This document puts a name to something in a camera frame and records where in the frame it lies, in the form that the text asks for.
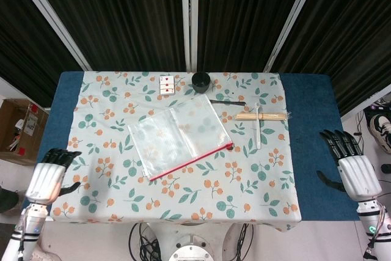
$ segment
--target floor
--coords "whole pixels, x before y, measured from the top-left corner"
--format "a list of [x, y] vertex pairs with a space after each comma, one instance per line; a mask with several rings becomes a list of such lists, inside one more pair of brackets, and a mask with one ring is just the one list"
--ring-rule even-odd
[[[354, 119], [344, 123], [344, 129], [349, 132], [353, 133], [355, 127]], [[391, 156], [383, 154], [377, 148], [365, 127], [363, 133], [365, 154], [371, 162], [376, 167], [386, 161], [390, 163]], [[2, 161], [0, 170], [0, 183], [9, 189], [23, 188], [32, 173], [31, 167], [15, 167], [14, 164]], [[384, 174], [378, 175], [379, 178], [391, 181]], [[382, 185], [384, 191], [391, 190], [391, 184], [384, 182]], [[391, 196], [384, 196], [383, 200], [391, 211]], [[0, 222], [12, 221], [14, 219], [0, 215]], [[56, 253], [63, 261], [130, 260], [127, 242], [131, 226], [132, 224], [76, 225], [50, 221], [45, 224], [42, 233], [42, 248]], [[239, 227], [236, 227], [230, 234], [231, 237], [226, 237], [223, 260], [233, 257], [238, 231]], [[280, 233], [267, 226], [256, 226], [254, 242], [246, 260], [361, 261], [366, 243], [367, 238], [359, 221], [303, 221], [288, 233]]]

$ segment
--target black cup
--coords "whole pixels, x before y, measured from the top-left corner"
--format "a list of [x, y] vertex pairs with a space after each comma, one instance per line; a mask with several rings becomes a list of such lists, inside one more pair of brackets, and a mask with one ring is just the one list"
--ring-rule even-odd
[[197, 93], [205, 93], [209, 88], [210, 76], [204, 72], [197, 72], [191, 78], [191, 83]]

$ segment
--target chopsticks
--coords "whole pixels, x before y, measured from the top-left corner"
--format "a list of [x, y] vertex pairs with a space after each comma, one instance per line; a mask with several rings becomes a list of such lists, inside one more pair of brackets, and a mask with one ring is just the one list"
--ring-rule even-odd
[[[259, 113], [258, 118], [261, 120], [287, 120], [286, 113]], [[256, 120], [256, 113], [239, 113], [235, 116], [235, 120]]]

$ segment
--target robotic hand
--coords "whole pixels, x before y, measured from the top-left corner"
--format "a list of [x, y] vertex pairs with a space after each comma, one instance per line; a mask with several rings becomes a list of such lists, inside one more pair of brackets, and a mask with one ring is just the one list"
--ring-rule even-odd
[[80, 182], [76, 182], [69, 188], [61, 188], [65, 172], [73, 159], [80, 154], [81, 152], [51, 149], [42, 162], [36, 165], [26, 191], [26, 197], [31, 204], [23, 209], [2, 261], [30, 260], [48, 215], [46, 206], [59, 196], [73, 192], [80, 185]]
[[381, 187], [372, 164], [349, 133], [324, 130], [320, 134], [335, 158], [342, 183], [329, 180], [321, 171], [316, 173], [327, 186], [346, 192], [358, 202], [357, 214], [367, 236], [371, 238], [364, 259], [391, 260], [391, 218], [383, 204], [376, 199]]

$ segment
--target table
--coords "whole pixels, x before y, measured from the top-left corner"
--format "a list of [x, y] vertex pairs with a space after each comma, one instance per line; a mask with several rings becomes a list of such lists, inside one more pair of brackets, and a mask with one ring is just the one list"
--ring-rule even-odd
[[[69, 72], [61, 76], [43, 136], [40, 159], [49, 148], [67, 145], [73, 108], [78, 99], [83, 74]], [[291, 112], [291, 154], [302, 218], [357, 219], [355, 203], [345, 194], [324, 186], [315, 174], [320, 168], [329, 177], [338, 179], [328, 149], [318, 136], [323, 128], [341, 129], [329, 78], [295, 74], [282, 74], [280, 77], [286, 92], [287, 109]]]

